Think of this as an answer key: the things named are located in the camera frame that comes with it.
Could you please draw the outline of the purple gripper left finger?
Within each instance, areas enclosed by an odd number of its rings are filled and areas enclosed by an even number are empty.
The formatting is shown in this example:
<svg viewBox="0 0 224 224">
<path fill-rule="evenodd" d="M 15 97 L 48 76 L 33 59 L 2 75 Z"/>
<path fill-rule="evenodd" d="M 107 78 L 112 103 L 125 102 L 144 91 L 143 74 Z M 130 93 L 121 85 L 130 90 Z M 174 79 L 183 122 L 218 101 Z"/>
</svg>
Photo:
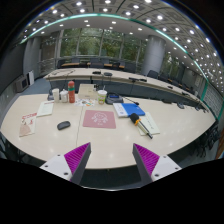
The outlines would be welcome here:
<svg viewBox="0 0 224 224">
<path fill-rule="evenodd" d="M 79 185 L 90 154 L 91 143 L 86 143 L 66 154 L 57 154 L 45 162 L 41 169 Z"/>
</svg>

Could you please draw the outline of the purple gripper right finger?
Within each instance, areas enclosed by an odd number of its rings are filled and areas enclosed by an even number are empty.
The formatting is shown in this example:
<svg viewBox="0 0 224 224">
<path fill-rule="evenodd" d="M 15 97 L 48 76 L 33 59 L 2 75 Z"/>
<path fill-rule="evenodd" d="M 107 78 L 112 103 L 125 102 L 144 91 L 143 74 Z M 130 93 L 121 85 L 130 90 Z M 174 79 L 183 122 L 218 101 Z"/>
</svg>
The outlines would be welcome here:
<svg viewBox="0 0 224 224">
<path fill-rule="evenodd" d="M 168 155 L 159 156 L 136 143 L 133 144 L 133 156 L 143 184 L 149 184 L 181 170 Z"/>
</svg>

